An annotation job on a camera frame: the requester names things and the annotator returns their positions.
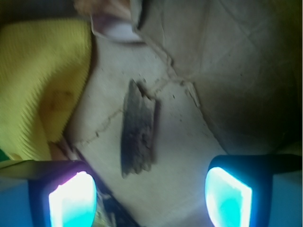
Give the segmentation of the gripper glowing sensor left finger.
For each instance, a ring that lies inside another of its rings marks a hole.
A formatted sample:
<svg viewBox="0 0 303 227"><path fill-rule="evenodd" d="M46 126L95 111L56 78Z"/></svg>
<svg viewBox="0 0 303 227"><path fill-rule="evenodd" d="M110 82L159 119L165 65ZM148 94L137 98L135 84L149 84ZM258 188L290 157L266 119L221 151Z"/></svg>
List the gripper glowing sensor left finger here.
<svg viewBox="0 0 303 227"><path fill-rule="evenodd" d="M97 187L82 161L3 161L2 227L90 227Z"/></svg>

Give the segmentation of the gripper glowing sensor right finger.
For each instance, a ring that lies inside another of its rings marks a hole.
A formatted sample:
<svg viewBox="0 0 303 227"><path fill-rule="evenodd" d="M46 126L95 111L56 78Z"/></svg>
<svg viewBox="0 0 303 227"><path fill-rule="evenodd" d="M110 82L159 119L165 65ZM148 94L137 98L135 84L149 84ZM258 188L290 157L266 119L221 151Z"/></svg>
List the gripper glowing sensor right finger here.
<svg viewBox="0 0 303 227"><path fill-rule="evenodd" d="M205 178L215 227L301 227L303 159L294 154L220 155Z"/></svg>

